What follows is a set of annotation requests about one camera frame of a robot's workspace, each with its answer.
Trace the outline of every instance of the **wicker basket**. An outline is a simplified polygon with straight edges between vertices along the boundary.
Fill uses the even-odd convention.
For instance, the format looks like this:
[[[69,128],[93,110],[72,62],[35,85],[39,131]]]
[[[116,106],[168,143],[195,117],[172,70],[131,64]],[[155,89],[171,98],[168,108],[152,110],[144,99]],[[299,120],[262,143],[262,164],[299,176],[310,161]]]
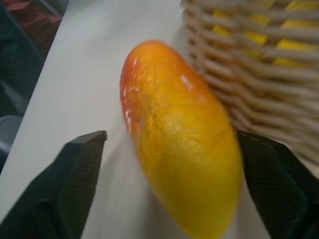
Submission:
[[[319,0],[182,0],[191,64],[236,129],[286,144],[319,178]]]

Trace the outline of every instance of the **white table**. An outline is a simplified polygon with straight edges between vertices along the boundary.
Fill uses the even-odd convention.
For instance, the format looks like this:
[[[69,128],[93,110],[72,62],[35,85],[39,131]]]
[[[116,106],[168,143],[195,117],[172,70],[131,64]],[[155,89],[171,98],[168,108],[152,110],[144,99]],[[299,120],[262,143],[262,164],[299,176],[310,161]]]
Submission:
[[[108,131],[84,239],[187,238],[152,196],[121,115],[119,79],[130,50],[147,39],[185,53],[179,0],[74,0],[55,37],[0,176],[0,220],[62,146]],[[244,187],[225,238],[268,239]]]

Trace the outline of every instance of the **yellow mango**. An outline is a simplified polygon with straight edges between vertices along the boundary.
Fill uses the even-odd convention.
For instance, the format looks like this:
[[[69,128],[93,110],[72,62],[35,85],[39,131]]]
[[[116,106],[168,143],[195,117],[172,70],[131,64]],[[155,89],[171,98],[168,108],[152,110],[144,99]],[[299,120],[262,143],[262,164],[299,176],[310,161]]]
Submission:
[[[235,131],[205,81],[170,47],[148,41],[126,58],[123,116],[157,198],[194,239],[232,222],[243,170]]]

